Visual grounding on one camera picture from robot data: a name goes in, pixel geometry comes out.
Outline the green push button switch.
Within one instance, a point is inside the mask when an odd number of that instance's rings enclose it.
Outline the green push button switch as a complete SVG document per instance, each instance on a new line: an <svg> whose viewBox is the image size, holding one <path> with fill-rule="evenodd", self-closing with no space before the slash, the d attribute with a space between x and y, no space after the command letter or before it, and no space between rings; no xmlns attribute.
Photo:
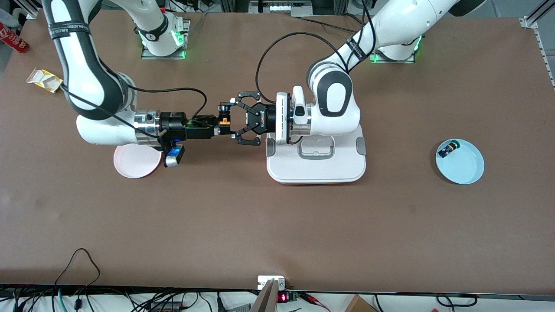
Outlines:
<svg viewBox="0 0 555 312"><path fill-rule="evenodd" d="M444 148L438 150L437 154L440 158L446 158L448 154L460 148L460 143L457 140L451 140Z"/></svg>

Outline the white lidded lunch box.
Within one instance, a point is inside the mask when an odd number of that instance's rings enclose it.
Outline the white lidded lunch box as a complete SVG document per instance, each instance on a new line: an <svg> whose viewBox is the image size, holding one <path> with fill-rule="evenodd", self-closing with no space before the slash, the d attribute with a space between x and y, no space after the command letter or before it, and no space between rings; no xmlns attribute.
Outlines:
<svg viewBox="0 0 555 312"><path fill-rule="evenodd" d="M266 136L266 169L283 184L354 182L366 171L361 126L347 136L304 136L297 144L276 144Z"/></svg>

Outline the yellow open carton box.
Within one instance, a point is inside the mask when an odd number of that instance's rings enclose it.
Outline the yellow open carton box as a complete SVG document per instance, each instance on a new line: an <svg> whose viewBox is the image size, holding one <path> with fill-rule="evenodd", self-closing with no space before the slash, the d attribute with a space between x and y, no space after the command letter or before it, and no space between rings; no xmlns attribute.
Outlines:
<svg viewBox="0 0 555 312"><path fill-rule="evenodd" d="M61 89L63 80L49 71L35 68L26 79L26 83L37 85L54 94Z"/></svg>

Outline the red black clip leads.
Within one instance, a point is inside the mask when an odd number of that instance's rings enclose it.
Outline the red black clip leads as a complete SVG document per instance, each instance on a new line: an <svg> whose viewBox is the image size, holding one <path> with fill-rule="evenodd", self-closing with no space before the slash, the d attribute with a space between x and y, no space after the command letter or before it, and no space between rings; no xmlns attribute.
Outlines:
<svg viewBox="0 0 555 312"><path fill-rule="evenodd" d="M322 304L322 302L317 300L317 298L315 298L314 296L311 296L306 292L297 292L297 295L305 302L312 304L314 306L324 308L327 312L331 312L331 310L329 310L329 308L325 306L325 304Z"/></svg>

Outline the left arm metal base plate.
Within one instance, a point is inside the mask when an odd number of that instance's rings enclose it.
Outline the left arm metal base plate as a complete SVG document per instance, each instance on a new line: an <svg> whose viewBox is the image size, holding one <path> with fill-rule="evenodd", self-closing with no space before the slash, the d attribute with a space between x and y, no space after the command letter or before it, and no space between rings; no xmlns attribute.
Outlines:
<svg viewBox="0 0 555 312"><path fill-rule="evenodd" d="M369 55L373 63L412 64L415 62L416 41L409 45L396 44L376 49Z"/></svg>

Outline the small white device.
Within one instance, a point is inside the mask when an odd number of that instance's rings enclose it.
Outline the small white device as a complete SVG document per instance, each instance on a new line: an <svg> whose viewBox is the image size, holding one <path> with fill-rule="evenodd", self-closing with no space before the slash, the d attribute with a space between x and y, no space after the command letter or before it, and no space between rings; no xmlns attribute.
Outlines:
<svg viewBox="0 0 555 312"><path fill-rule="evenodd" d="M278 281L279 291L285 290L286 282L285 277L282 275L258 275L257 290L262 290L265 284L271 280Z"/></svg>

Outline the pink round plate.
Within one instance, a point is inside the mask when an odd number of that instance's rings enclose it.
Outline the pink round plate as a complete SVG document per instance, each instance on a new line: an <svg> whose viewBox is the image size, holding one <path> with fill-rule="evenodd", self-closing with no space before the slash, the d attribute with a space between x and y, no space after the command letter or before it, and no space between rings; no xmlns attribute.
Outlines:
<svg viewBox="0 0 555 312"><path fill-rule="evenodd" d="M158 168L162 155L161 151L147 145L127 144L115 148L113 164L121 176L139 179Z"/></svg>

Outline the light blue round plate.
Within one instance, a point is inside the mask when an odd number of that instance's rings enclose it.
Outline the light blue round plate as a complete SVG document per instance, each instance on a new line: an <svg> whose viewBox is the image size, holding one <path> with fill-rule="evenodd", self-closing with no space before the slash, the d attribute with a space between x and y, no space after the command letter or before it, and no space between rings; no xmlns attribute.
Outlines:
<svg viewBox="0 0 555 312"><path fill-rule="evenodd" d="M454 150L446 158L437 154L451 140L457 140L460 148ZM446 140L439 144L434 156L436 167L447 180L460 185L477 182L484 173L484 158L482 153L472 143L459 138Z"/></svg>

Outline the grey metal equipment rack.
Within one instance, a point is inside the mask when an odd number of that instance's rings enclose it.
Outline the grey metal equipment rack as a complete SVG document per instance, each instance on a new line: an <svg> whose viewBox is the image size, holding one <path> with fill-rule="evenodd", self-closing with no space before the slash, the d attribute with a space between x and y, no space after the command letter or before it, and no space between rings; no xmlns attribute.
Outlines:
<svg viewBox="0 0 555 312"><path fill-rule="evenodd" d="M312 0L248 0L248 13L311 16L313 15L313 2Z"/></svg>

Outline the brown cardboard box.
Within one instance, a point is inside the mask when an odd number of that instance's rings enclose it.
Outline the brown cardboard box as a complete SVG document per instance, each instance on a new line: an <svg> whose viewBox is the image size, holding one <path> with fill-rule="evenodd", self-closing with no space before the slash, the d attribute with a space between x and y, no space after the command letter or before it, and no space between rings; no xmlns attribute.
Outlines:
<svg viewBox="0 0 555 312"><path fill-rule="evenodd" d="M344 312L379 312L359 295L354 295Z"/></svg>

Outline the red drink can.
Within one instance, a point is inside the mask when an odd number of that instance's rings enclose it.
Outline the red drink can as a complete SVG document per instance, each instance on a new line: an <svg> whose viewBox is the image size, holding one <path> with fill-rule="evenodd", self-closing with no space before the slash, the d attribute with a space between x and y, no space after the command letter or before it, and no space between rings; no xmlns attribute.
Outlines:
<svg viewBox="0 0 555 312"><path fill-rule="evenodd" d="M18 53L26 53L30 50L30 45L2 22L0 22L0 41Z"/></svg>

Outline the orange push button switch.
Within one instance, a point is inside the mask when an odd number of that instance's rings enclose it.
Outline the orange push button switch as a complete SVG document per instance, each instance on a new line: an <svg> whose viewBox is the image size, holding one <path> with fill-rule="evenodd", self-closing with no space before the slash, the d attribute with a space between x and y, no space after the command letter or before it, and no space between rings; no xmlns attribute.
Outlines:
<svg viewBox="0 0 555 312"><path fill-rule="evenodd" d="M220 127L230 127L231 124L231 107L233 103L230 102L221 102L218 106L218 113L219 113L219 126Z"/></svg>

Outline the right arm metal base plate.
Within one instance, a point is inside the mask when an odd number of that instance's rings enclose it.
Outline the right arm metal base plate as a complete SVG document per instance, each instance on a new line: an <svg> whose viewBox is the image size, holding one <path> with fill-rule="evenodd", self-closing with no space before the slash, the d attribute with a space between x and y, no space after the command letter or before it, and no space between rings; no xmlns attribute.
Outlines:
<svg viewBox="0 0 555 312"><path fill-rule="evenodd" d="M182 19L181 17L178 18L176 22L174 22L173 29L169 32L170 37L172 38L172 45L175 47L175 50L169 55L153 55L149 49L147 49L147 44L142 41L143 48L141 50L141 59L148 59L148 60L182 60L186 59L186 48L188 45L188 37L189 37L189 28L190 28L190 20L189 19Z"/></svg>

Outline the aluminium profile bracket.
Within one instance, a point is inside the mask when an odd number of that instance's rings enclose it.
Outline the aluminium profile bracket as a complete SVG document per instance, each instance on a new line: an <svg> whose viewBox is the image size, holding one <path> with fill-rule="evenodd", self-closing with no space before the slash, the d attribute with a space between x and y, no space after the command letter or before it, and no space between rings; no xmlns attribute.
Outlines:
<svg viewBox="0 0 555 312"><path fill-rule="evenodd" d="M555 72L549 63L550 57L555 59L555 48L545 49L539 33L539 21L551 12L553 8L555 8L555 0L542 0L529 14L519 18L519 23L522 29L533 30L544 65L547 69L549 80L555 91Z"/></svg>

